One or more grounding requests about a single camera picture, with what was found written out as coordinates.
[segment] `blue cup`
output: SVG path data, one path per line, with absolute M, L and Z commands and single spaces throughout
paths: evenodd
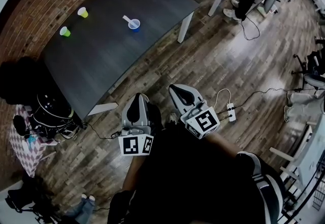
M 132 19 L 132 22 L 137 25 L 137 27 L 134 27 L 132 24 L 128 23 L 128 27 L 134 31 L 135 33 L 140 31 L 140 21 L 138 19 Z

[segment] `cup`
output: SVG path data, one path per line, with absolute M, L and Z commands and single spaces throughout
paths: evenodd
M 132 19 L 132 22 L 137 25 L 137 27 L 134 27 L 132 24 L 128 23 L 128 27 L 134 31 L 135 33 L 140 31 L 140 21 L 138 19 Z
M 88 17 L 88 12 L 85 7 L 82 7 L 78 10 L 78 15 L 82 16 L 83 18 Z
M 66 26 L 61 28 L 60 35 L 65 36 L 65 37 L 69 37 L 70 34 L 71 34 L 71 32 L 68 30 L 68 28 Z

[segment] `dark gray table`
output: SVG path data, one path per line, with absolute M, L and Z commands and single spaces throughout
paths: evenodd
M 61 92 L 83 119 L 111 86 L 160 38 L 182 22 L 182 42 L 194 0 L 86 0 L 89 16 L 77 11 L 63 24 L 70 37 L 58 32 L 43 51 L 44 62 Z M 123 15 L 139 19 L 131 31 Z

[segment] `brick wall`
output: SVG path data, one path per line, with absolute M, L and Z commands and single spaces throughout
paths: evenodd
M 39 57 L 49 39 L 84 0 L 20 0 L 0 34 L 0 63 L 23 56 Z M 13 106 L 0 100 L 0 190 L 11 184 L 9 175 L 20 169 L 8 144 Z

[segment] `yellow cup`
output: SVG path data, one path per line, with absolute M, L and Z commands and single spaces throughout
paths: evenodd
M 69 37 L 70 34 L 71 34 L 71 32 L 68 30 L 68 28 L 66 26 L 61 28 L 60 35 L 65 36 L 65 37 Z
M 83 18 L 88 17 L 88 12 L 85 7 L 82 7 L 78 10 L 78 15 L 82 16 Z

